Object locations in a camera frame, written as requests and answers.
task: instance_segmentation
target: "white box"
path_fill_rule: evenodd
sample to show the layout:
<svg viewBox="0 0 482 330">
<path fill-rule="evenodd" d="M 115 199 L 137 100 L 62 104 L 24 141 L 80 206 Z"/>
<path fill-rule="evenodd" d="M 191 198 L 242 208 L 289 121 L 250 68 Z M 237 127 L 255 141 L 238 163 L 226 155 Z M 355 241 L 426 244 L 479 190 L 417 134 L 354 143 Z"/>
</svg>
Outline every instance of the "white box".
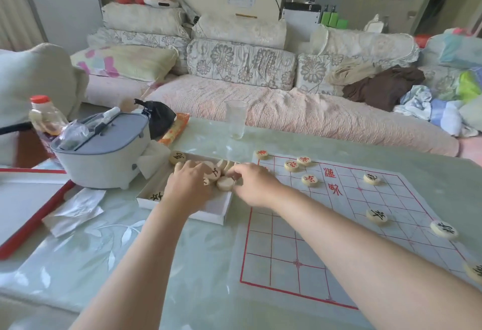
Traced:
<svg viewBox="0 0 482 330">
<path fill-rule="evenodd" d="M 194 161 L 211 161 L 214 164 L 218 163 L 219 159 L 212 157 L 205 157 L 200 155 L 192 155 L 185 153 L 188 160 Z M 137 202 L 142 208 L 153 209 L 159 201 L 154 201 L 151 198 L 154 194 L 164 195 L 164 188 L 166 187 L 167 179 L 169 175 L 174 171 L 174 166 L 169 162 L 162 165 L 156 174 L 154 174 L 146 186 L 138 194 Z M 217 187 L 213 186 L 213 196 L 206 203 L 206 205 L 198 212 L 189 216 L 189 218 L 199 219 L 200 221 L 211 222 L 213 224 L 219 224 L 224 226 L 224 219 L 226 217 L 227 210 L 231 203 L 233 193 L 221 192 Z"/>
</svg>

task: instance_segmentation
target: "table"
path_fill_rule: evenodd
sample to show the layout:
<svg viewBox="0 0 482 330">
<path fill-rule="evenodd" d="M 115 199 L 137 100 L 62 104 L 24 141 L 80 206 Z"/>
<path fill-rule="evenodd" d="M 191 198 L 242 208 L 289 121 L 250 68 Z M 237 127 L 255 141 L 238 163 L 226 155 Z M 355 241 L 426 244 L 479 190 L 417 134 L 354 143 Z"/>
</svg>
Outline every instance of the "table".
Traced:
<svg viewBox="0 0 482 330">
<path fill-rule="evenodd" d="M 191 118 L 172 148 L 242 162 L 263 148 L 400 172 L 444 221 L 459 229 L 466 247 L 482 254 L 482 169 L 469 160 L 253 127 L 240 141 L 228 136 L 224 123 Z M 109 190 L 105 213 L 72 235 L 55 239 L 37 230 L 11 259 L 0 262 L 0 292 L 81 311 L 142 228 L 150 211 L 139 208 L 135 197 L 145 184 L 138 176 L 126 191 Z M 172 264 L 160 328 L 359 328 L 246 300 L 230 290 L 231 250 L 237 224 L 247 215 L 249 209 L 235 197 L 224 227 L 188 221 Z"/>
</svg>

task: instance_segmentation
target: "clear glass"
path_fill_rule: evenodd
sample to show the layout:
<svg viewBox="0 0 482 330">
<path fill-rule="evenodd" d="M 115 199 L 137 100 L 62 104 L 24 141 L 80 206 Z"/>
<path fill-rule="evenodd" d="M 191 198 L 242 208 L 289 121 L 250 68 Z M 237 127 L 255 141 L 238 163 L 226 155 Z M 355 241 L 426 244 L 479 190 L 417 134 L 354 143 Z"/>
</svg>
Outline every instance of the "clear glass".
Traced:
<svg viewBox="0 0 482 330">
<path fill-rule="evenodd" d="M 226 102 L 226 123 L 229 124 L 229 136 L 241 139 L 244 135 L 248 103 L 242 100 L 228 100 Z"/>
</svg>

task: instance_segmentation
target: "red bottle cap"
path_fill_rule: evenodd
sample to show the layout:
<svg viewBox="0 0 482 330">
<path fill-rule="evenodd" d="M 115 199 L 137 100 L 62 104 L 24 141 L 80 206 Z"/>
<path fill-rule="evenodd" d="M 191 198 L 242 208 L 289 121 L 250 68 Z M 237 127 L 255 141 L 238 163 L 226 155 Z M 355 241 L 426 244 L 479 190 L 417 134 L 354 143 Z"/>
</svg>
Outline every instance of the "red bottle cap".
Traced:
<svg viewBox="0 0 482 330">
<path fill-rule="evenodd" d="M 34 104 L 43 104 L 50 102 L 50 98 L 46 95 L 33 95 L 30 101 Z"/>
</svg>

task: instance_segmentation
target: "brown cloth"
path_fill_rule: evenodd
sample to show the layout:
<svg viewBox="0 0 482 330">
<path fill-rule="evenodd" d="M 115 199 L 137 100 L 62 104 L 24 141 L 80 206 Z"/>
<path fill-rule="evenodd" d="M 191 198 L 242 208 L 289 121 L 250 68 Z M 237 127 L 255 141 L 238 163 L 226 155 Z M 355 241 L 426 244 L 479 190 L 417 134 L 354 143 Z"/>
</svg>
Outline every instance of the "brown cloth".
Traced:
<svg viewBox="0 0 482 330">
<path fill-rule="evenodd" d="M 343 97 L 391 112 L 413 85 L 420 85 L 424 80 L 423 72 L 416 67 L 396 65 L 378 73 L 373 78 L 365 77 L 363 80 L 345 86 Z"/>
</svg>

